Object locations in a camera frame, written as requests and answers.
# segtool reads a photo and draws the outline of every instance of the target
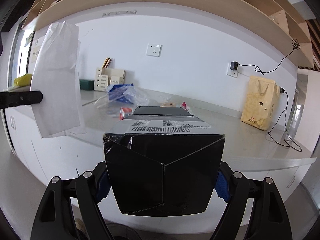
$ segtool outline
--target yellow cloth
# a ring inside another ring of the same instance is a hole
[[[25,74],[22,77],[14,79],[14,85],[19,87],[29,86],[31,84],[32,74]]]

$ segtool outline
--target kraft paper bag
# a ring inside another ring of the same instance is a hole
[[[271,79],[251,76],[241,121],[267,130],[280,97],[280,87]]]

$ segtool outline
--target drawer handle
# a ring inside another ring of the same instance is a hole
[[[296,176],[293,176],[292,180],[290,181],[289,185],[287,187],[291,187],[292,183],[295,181]]]

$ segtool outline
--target black cable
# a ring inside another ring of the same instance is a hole
[[[277,68],[278,68],[278,67],[280,66],[280,64],[282,63],[282,61],[283,61],[286,57],[288,57],[289,55],[291,55],[291,53],[294,52],[295,49],[300,49],[300,48],[301,48],[301,46],[299,45],[299,42],[298,42],[297,39],[292,39],[292,47],[293,47],[293,50],[292,50],[287,56],[285,56],[285,57],[280,61],[279,65],[278,65],[274,70],[270,70],[270,71],[268,71],[268,72],[263,72],[263,71],[262,71],[258,66],[256,66],[256,65],[251,65],[251,64],[249,64],[249,65],[242,65],[242,64],[239,64],[239,63],[238,63],[238,65],[240,65],[240,66],[254,66],[254,67],[256,67],[256,68],[254,69],[254,71],[260,72],[262,75],[268,74],[268,73],[271,73],[271,72],[273,72],[273,71],[276,71]]]
[[[286,104],[286,106],[285,106],[285,109],[284,109],[284,110],[282,111],[282,113],[280,114],[280,116],[279,116],[276,124],[271,128],[271,130],[270,130],[269,132],[267,132],[267,134],[271,137],[271,139],[272,139],[276,144],[281,145],[281,146],[286,147],[286,148],[292,148],[292,149],[294,149],[294,150],[296,150],[296,151],[298,151],[298,152],[302,152],[301,147],[300,147],[296,142],[294,142],[294,141],[291,139],[291,137],[289,136],[288,131],[287,131],[287,125],[286,125],[286,123],[285,123],[285,120],[287,119],[287,108],[288,108],[288,103],[289,103],[289,96],[288,96],[288,93],[287,93],[286,90],[284,90],[284,93],[286,93],[286,95],[287,95],[287,104]],[[274,127],[277,125],[277,123],[279,122],[280,117],[281,117],[281,115],[282,115],[284,112],[285,112],[285,114],[284,114],[284,127],[285,127],[285,132],[286,132],[288,138],[289,138],[296,146],[299,147],[299,150],[296,149],[295,147],[291,146],[289,143],[287,143],[287,141],[286,141],[285,139],[284,139],[284,142],[285,142],[287,145],[284,145],[284,144],[281,144],[281,143],[276,142],[276,141],[273,139],[273,137],[271,136],[271,134],[270,134],[271,131],[273,130],[273,128],[274,128]]]

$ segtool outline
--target wall-mounted shelf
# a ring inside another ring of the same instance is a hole
[[[207,11],[254,32],[284,55],[292,51],[292,38],[303,44],[289,59],[296,66],[313,68],[308,27],[286,0],[36,0],[26,20],[35,31],[86,9],[123,2],[172,3]]]

